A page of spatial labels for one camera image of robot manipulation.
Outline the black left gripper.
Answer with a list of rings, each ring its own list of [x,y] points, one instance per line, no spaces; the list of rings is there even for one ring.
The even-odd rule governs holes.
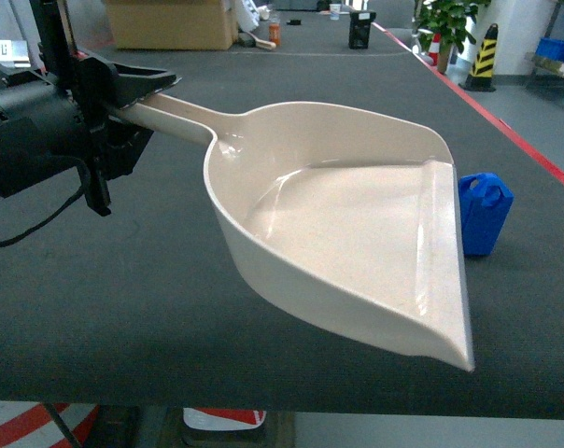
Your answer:
[[[132,123],[110,119],[102,146],[102,173],[99,168],[101,131],[106,112],[93,101],[91,89],[79,73],[79,53],[65,1],[32,1],[40,36],[39,51],[45,68],[56,77],[60,88],[70,92],[88,129],[88,147],[83,151],[91,176],[85,193],[87,205],[100,216],[111,214],[106,180],[130,175],[154,132]],[[129,107],[176,84],[176,74],[162,69],[107,63],[105,105]]]

